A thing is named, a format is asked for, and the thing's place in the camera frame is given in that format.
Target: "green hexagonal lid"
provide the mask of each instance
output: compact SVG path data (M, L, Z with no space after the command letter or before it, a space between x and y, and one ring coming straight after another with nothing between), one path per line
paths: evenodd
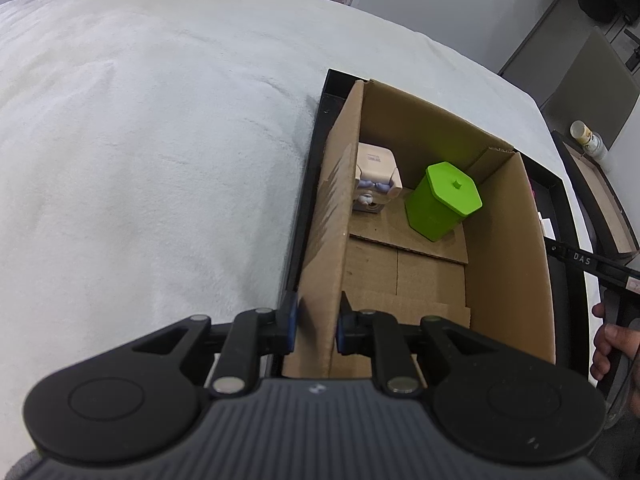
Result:
M434 197L460 216L469 216L482 207L476 183L453 164L433 164L426 174Z

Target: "silver screw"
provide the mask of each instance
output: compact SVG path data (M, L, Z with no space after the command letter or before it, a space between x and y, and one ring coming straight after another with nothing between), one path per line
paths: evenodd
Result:
M386 383L386 387L395 394L412 394L418 386L418 381L411 377L394 377Z
M240 377L220 377L212 386L219 394L236 394L244 389L244 381Z

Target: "green container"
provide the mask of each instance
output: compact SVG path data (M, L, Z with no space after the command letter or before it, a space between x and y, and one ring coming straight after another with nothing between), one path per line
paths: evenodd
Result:
M476 184L448 162L429 166L404 203L409 225L432 242L482 207Z

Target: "white bedspread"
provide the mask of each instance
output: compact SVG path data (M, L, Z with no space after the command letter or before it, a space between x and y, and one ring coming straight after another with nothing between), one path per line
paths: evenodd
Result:
M350 7L0 7L0 473L32 447L20 410L42 376L192 313L274 306L329 68L430 100L569 182L526 94Z

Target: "bottle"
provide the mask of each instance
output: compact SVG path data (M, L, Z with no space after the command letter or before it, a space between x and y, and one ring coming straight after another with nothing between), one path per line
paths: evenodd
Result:
M604 173L607 173L609 150L602 142L602 138L596 132L592 132L582 121L575 121L570 131L571 136L582 146L584 153L595 160Z

